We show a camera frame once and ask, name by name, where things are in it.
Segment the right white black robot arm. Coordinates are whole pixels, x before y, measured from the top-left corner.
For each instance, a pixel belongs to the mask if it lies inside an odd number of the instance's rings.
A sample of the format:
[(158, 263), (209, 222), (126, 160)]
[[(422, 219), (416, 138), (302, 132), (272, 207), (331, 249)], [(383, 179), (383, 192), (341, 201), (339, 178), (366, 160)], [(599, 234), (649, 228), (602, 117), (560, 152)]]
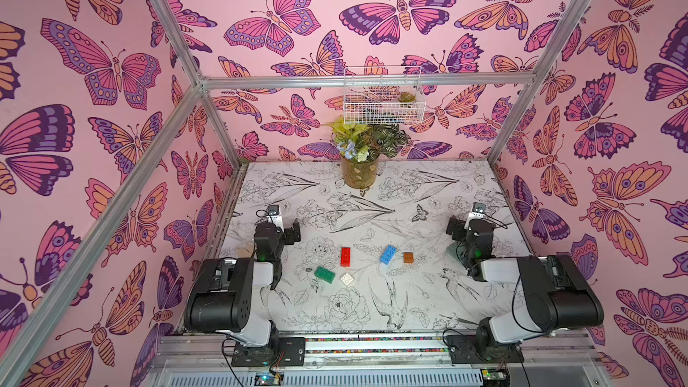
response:
[(483, 218), (459, 220), (454, 216), (446, 228), (471, 279), (512, 284), (524, 298), (521, 306), (513, 300), (507, 313), (478, 324), (478, 348), (505, 348), (560, 329), (603, 324), (603, 306), (571, 256), (496, 257), (492, 253), (495, 229)]

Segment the blue lego brick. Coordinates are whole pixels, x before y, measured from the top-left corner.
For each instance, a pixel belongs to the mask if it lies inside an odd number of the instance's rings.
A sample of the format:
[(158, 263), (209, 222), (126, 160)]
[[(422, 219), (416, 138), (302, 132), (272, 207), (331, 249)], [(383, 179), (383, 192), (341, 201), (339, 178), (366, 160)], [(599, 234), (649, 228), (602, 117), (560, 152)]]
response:
[(394, 256), (396, 256), (398, 250), (393, 245), (387, 245), (380, 256), (380, 262), (384, 265), (389, 265)]

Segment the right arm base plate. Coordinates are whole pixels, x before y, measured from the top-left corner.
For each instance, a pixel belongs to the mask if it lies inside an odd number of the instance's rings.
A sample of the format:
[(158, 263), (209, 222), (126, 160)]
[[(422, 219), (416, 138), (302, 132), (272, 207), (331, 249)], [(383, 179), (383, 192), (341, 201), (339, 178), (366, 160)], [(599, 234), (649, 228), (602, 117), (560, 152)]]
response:
[(490, 345), (479, 340), (476, 335), (458, 333), (444, 335), (443, 343), (449, 350), (453, 364), (499, 365), (524, 362), (524, 356), (517, 344)]

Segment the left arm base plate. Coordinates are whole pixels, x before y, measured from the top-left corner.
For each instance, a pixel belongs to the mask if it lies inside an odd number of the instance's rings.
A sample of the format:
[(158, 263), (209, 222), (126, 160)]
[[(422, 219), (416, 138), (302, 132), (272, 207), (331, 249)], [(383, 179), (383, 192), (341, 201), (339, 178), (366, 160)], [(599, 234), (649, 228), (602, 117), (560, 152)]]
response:
[(302, 367), (306, 357), (305, 337), (270, 340), (264, 347), (236, 344), (231, 354), (233, 367)]

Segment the white lego brick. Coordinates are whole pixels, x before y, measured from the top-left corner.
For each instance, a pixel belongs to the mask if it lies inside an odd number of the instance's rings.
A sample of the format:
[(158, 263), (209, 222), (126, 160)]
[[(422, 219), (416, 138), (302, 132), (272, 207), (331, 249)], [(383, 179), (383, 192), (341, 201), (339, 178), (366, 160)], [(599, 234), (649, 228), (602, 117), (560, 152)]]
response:
[(342, 274), (342, 276), (340, 276), (340, 280), (347, 287), (354, 282), (353, 276), (347, 272), (345, 272), (344, 274)]

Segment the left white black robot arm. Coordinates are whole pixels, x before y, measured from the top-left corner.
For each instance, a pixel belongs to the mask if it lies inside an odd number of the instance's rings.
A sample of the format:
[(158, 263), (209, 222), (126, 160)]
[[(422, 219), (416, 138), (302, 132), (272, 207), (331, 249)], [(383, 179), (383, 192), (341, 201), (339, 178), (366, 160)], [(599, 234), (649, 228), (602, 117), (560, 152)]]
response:
[(301, 240), (300, 224), (282, 229), (266, 221), (255, 226), (255, 253), (241, 258), (207, 259), (190, 292), (184, 327), (192, 333), (218, 333), (246, 349), (277, 349), (274, 322), (252, 312), (254, 290), (275, 290), (283, 274), (285, 247)]

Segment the red lego brick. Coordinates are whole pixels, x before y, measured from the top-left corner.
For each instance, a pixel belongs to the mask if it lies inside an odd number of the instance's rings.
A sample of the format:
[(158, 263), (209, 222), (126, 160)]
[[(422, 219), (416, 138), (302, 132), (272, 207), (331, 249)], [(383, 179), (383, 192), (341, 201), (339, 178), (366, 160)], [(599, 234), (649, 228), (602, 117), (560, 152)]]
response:
[(351, 264), (351, 249), (349, 247), (342, 247), (340, 251), (340, 266), (350, 267)]

